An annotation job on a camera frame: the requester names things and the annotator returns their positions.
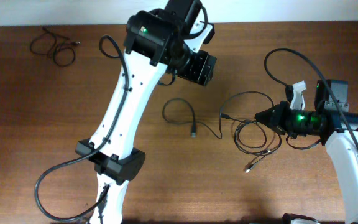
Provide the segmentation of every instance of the white wall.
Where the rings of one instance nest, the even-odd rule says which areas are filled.
[[[0,26],[125,24],[168,0],[0,0]],[[202,0],[211,22],[358,20],[358,0]]]

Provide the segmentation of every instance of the wood grain surface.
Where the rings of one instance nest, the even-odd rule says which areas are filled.
[[[77,157],[77,141],[89,138],[98,127],[118,79],[120,62],[104,57],[98,42],[103,34],[110,34],[122,46],[124,26],[51,30],[81,42],[72,66],[60,68],[49,58],[30,53],[29,43],[42,33],[41,27],[0,27],[0,223],[53,223],[35,205],[35,181],[49,167]],[[237,124],[223,121],[223,140],[202,126],[192,139],[190,125],[174,126],[161,117],[167,100],[182,97],[193,105],[199,120],[218,131],[218,109],[231,95],[255,90],[270,95],[275,103],[284,100],[284,87],[270,79],[263,66],[265,55],[277,47],[304,53],[326,78],[348,80],[348,102],[358,113],[358,22],[216,24],[214,39],[203,46],[218,59],[209,85],[178,79],[152,93],[134,143],[147,158],[129,184],[125,218],[248,222],[297,213],[320,220],[344,219],[336,173],[324,147],[297,151],[283,143],[276,154],[245,174],[242,170],[253,157],[233,143]],[[111,46],[106,48],[113,53]],[[287,83],[305,80],[306,109],[314,109],[318,77],[304,61],[278,53],[268,65]],[[269,106],[261,96],[242,96],[225,113],[251,119]],[[181,104],[167,112],[170,118],[191,118]],[[251,126],[241,136],[254,145],[263,137]],[[314,137],[299,138],[293,144],[314,141]],[[96,190],[96,173],[86,161],[48,176],[40,197],[48,211],[67,217],[93,204]]]

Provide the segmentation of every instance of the robotic arm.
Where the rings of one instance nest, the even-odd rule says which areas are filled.
[[[196,21],[200,11],[205,22]],[[200,50],[212,39],[214,26],[208,23],[199,0],[170,0],[164,10],[140,11],[129,19],[126,30],[126,65],[122,65],[107,112],[92,137],[76,147],[77,154],[86,156],[105,142],[89,158],[98,173],[97,201],[107,192],[95,208],[91,224],[122,221],[127,185],[145,161],[145,153],[134,148],[135,132],[162,75],[171,73],[205,86],[212,79],[216,63],[215,57]]]
[[[282,101],[268,110],[257,113],[255,119],[274,130],[278,134],[288,134],[293,139],[297,135],[308,134],[320,136],[321,143],[326,146],[339,180],[345,203],[346,223],[358,223],[358,150],[348,128],[335,107],[334,100],[342,109],[347,122],[353,130],[358,142],[358,114],[348,113],[347,82],[327,80],[325,86],[322,80],[318,82],[314,105],[316,111],[303,111],[304,105],[293,107],[293,102],[304,102],[293,95],[292,103]],[[334,93],[330,96],[328,88]],[[301,218],[292,219],[287,223],[315,223]]]

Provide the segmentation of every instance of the wire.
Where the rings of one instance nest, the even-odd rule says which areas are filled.
[[[320,100],[316,106],[316,112],[320,114],[322,112],[321,107],[326,103],[326,100]]]
[[[74,63],[74,61],[75,61],[75,51],[74,51],[73,47],[77,46],[77,45],[80,45],[81,43],[79,41],[68,42],[70,40],[70,38],[65,37],[63,35],[60,35],[60,34],[50,32],[46,27],[42,27],[42,30],[44,31],[44,33],[31,41],[31,43],[30,43],[30,51],[33,54],[36,54],[36,55],[46,55],[47,58],[51,58],[53,60],[53,62],[56,65],[58,65],[59,67],[67,67],[69,65],[72,65]],[[36,52],[33,49],[33,45],[36,43],[36,41],[42,39],[46,35],[50,35],[51,37],[53,37],[53,45],[49,48],[47,53]],[[64,41],[61,42],[61,43],[57,43],[58,38],[61,38]],[[72,52],[72,54],[73,54],[73,59],[70,62],[66,63],[66,64],[61,64],[56,60],[56,57],[60,52],[62,52],[64,50],[70,50]]]
[[[272,50],[271,52],[269,52],[269,53],[265,56],[265,60],[264,60],[265,71],[266,71],[266,73],[267,73],[273,80],[275,80],[276,82],[278,82],[278,83],[284,85],[285,87],[288,87],[288,86],[289,86],[288,84],[286,84],[285,82],[283,82],[283,81],[277,79],[276,77],[274,77],[274,76],[270,73],[269,69],[267,68],[267,59],[270,57],[270,55],[271,55],[272,53],[275,52],[275,50]]]
[[[221,126],[222,126],[222,118],[224,118],[224,119],[230,119],[230,120],[239,122],[239,125],[237,126],[236,131],[234,132],[234,144],[237,146],[238,150],[240,150],[241,152],[243,152],[243,153],[245,153],[245,154],[250,154],[250,155],[255,156],[255,158],[254,158],[250,163],[248,163],[248,165],[247,165],[247,166],[251,166],[251,168],[253,168],[253,167],[256,165],[256,163],[258,163],[259,161],[261,161],[264,157],[266,157],[266,156],[271,155],[272,153],[274,153],[274,152],[281,146],[281,144],[282,144],[282,139],[281,139],[281,136],[280,136],[279,134],[273,132],[273,133],[274,133],[274,137],[273,137],[272,141],[270,142],[270,144],[269,144],[267,147],[265,147],[264,149],[262,149],[262,148],[266,145],[266,143],[267,143],[267,135],[266,135],[266,132],[263,130],[263,128],[258,124],[258,122],[256,122],[256,121],[251,121],[251,120],[240,120],[240,119],[232,118],[232,117],[230,117],[229,115],[223,113],[224,107],[225,107],[232,99],[234,99],[234,98],[236,98],[236,97],[238,97],[238,96],[241,96],[241,95],[251,94],[251,93],[265,96],[267,99],[269,99],[269,101],[271,102],[272,106],[274,106],[274,103],[273,103],[273,100],[271,99],[271,97],[269,97],[269,96],[266,95],[265,93],[261,93],[261,92],[258,92],[258,91],[245,91],[245,92],[238,93],[238,94],[235,94],[235,95],[231,96],[230,98],[228,98],[227,100],[224,101],[224,103],[222,104],[222,106],[221,106],[220,109],[219,109],[219,116],[218,116],[218,118],[219,118],[219,135],[216,134],[207,124],[205,124],[205,123],[202,122],[202,121],[198,121],[198,120],[196,119],[195,111],[194,111],[192,105],[191,105],[189,102],[187,102],[185,99],[183,99],[183,98],[174,98],[174,99],[168,100],[168,101],[164,104],[164,106],[163,106],[163,108],[162,108],[162,118],[163,118],[167,123],[170,123],[170,124],[175,124],[175,125],[192,124],[192,128],[191,128],[192,133],[193,133],[193,131],[195,131],[195,128],[194,128],[194,127],[196,126],[196,124],[201,124],[201,125],[205,126],[206,128],[208,128],[208,130],[210,130],[210,131],[215,135],[215,137],[217,137],[218,139],[222,139],[222,138],[223,138],[222,128],[221,128]],[[167,106],[168,106],[170,103],[174,102],[174,101],[182,101],[182,102],[184,102],[185,104],[187,104],[187,105],[189,106],[189,108],[190,108],[190,110],[191,110],[192,117],[193,117],[192,121],[175,121],[175,120],[172,120],[172,119],[168,119],[168,118],[166,117],[166,115],[165,115],[165,110],[166,110]],[[264,135],[264,143],[262,143],[260,146],[248,146],[248,145],[245,145],[245,144],[241,141],[241,139],[240,139],[240,133],[241,133],[242,129],[243,129],[244,127],[246,127],[247,125],[250,125],[250,124],[256,125],[256,126],[262,131],[262,134]],[[276,134],[278,135],[279,143],[278,143],[275,147],[269,149],[269,147],[270,147],[270,146],[273,144],[273,142],[274,142],[274,139],[275,139],[275,135],[276,135]],[[258,152],[251,152],[251,151],[248,151],[246,148],[249,148],[249,149],[262,149],[262,150],[260,150],[260,151],[258,151]]]
[[[355,145],[355,147],[356,147],[356,149],[357,149],[357,152],[358,152],[358,141],[357,141],[357,139],[356,139],[356,136],[355,136],[354,133],[353,133],[353,130],[352,130],[352,128],[351,128],[349,122],[347,122],[347,119],[346,119],[346,117],[345,117],[345,114],[343,113],[341,107],[339,106],[338,100],[336,99],[336,97],[335,97],[335,95],[334,95],[332,89],[329,87],[328,82],[327,82],[327,80],[325,79],[324,75],[320,72],[320,70],[318,69],[318,67],[317,67],[310,59],[308,59],[306,56],[304,56],[303,54],[301,54],[301,53],[299,53],[299,52],[297,52],[296,50],[293,50],[293,49],[289,49],[289,48],[277,48],[277,49],[274,49],[274,50],[272,50],[271,52],[269,52],[269,53],[266,55],[266,57],[265,57],[265,69],[266,69],[267,74],[268,74],[270,77],[272,77],[274,80],[276,80],[277,82],[279,82],[279,83],[281,83],[281,84],[283,84],[283,85],[287,85],[286,83],[281,82],[280,80],[277,80],[272,74],[270,74],[270,72],[267,70],[267,67],[266,67],[266,61],[267,61],[268,57],[269,57],[270,55],[272,55],[274,52],[278,52],[278,51],[286,51],[286,52],[290,52],[290,53],[293,53],[293,54],[299,56],[299,57],[302,58],[305,62],[307,62],[307,63],[313,68],[313,70],[317,73],[317,75],[320,77],[321,81],[324,83],[324,86],[326,87],[326,89],[327,89],[327,91],[328,91],[330,97],[333,99],[333,102],[334,102],[334,104],[335,104],[335,107],[336,107],[336,109],[337,109],[339,115],[341,116],[342,121],[343,121],[343,123],[345,124],[347,130],[349,131],[349,134],[350,134],[350,136],[351,136],[351,138],[352,138],[352,140],[353,140],[353,142],[354,142],[354,145]]]
[[[174,82],[175,82],[175,80],[177,79],[177,76],[175,75],[175,74],[172,74],[172,79],[171,79],[171,82],[170,83],[168,83],[168,84],[165,84],[165,83],[163,83],[163,82],[161,82],[161,81],[158,81],[158,85],[162,85],[162,86],[170,86],[170,85],[172,85]]]
[[[34,197],[35,197],[35,202],[36,202],[38,208],[41,210],[41,212],[45,216],[47,216],[48,218],[51,218],[52,220],[58,221],[58,222],[72,222],[72,221],[75,221],[77,219],[80,219],[80,218],[84,217],[86,214],[88,214],[94,208],[96,208],[106,198],[107,193],[108,193],[109,186],[105,188],[105,190],[104,190],[105,192],[100,196],[99,200],[94,205],[92,205],[89,209],[85,210],[83,213],[81,213],[79,215],[75,215],[73,217],[67,217],[67,218],[56,217],[56,216],[52,215],[51,213],[47,212],[46,209],[42,206],[42,204],[40,202],[39,193],[38,193],[41,181],[48,174],[50,174],[51,172],[53,172],[53,171],[55,171],[55,170],[57,170],[59,168],[69,166],[69,165],[75,164],[77,162],[81,162],[81,161],[83,161],[85,159],[89,159],[90,157],[92,157],[95,154],[97,154],[100,150],[102,150],[104,145],[106,145],[106,143],[109,141],[109,138],[112,135],[114,127],[117,124],[118,117],[119,117],[119,115],[121,113],[122,107],[124,106],[124,102],[125,102],[125,99],[126,99],[127,94],[128,94],[129,76],[128,76],[128,69],[127,69],[127,65],[125,63],[124,56],[122,55],[121,50],[120,50],[119,46],[117,45],[117,43],[114,41],[114,39],[112,37],[108,36],[108,35],[104,35],[100,39],[99,46],[101,46],[101,44],[104,42],[105,39],[108,39],[113,44],[114,48],[116,49],[116,51],[118,53],[118,57],[119,57],[119,59],[120,59],[120,61],[122,63],[122,67],[124,69],[124,74],[123,75],[124,75],[124,78],[125,78],[124,93],[122,95],[121,102],[120,102],[120,104],[118,106],[116,115],[114,116],[114,119],[112,121],[111,127],[110,127],[106,137],[103,138],[102,143],[95,150],[93,150],[91,153],[89,153],[88,155],[79,157],[77,159],[73,159],[73,160],[70,160],[70,161],[67,161],[67,162],[63,162],[61,164],[58,164],[58,165],[55,165],[55,166],[49,168],[43,174],[41,174],[41,176],[38,178],[37,182],[35,183]]]
[[[109,187],[110,187],[110,185],[105,185],[103,187],[103,191],[100,193],[100,197],[102,197],[104,191],[108,190],[108,189],[106,190],[106,188],[109,188]],[[103,210],[104,210],[104,208],[106,206],[106,203],[107,203],[107,200],[106,200],[106,197],[104,197],[102,202],[98,205],[98,212],[99,212],[99,217],[98,218],[100,219],[100,224],[103,224],[103,217],[104,217]]]
[[[195,34],[188,34],[188,35],[183,36],[184,40],[194,39],[194,38],[198,37],[199,35],[201,35],[204,32],[204,30],[208,26],[208,14],[206,13],[206,8],[203,6],[201,9],[203,10],[204,20],[205,20],[203,29]]]
[[[308,149],[311,149],[311,148],[314,148],[315,146],[317,146],[318,144],[321,143],[321,139],[317,140],[315,143],[311,144],[310,146],[306,146],[306,147],[298,147],[298,146],[293,146],[291,145],[289,142],[288,142],[288,139],[290,138],[290,136],[288,135],[286,138],[285,138],[285,141],[287,142],[287,144],[293,148],[293,149],[297,149],[297,150],[308,150]]]
[[[103,54],[104,56],[106,56],[106,57],[108,57],[108,58],[111,58],[111,59],[120,58],[119,54],[118,54],[118,55],[109,55],[109,54],[107,54],[107,53],[104,51],[104,49],[103,49],[103,42],[104,42],[105,39],[108,39],[108,37],[109,37],[108,35],[104,35],[104,36],[102,36],[102,38],[100,39],[100,41],[99,41],[99,50],[100,50],[100,52],[102,52],[102,54]],[[109,37],[109,40],[110,40],[110,42],[111,42],[111,41],[115,42],[114,39],[112,39],[112,37]]]

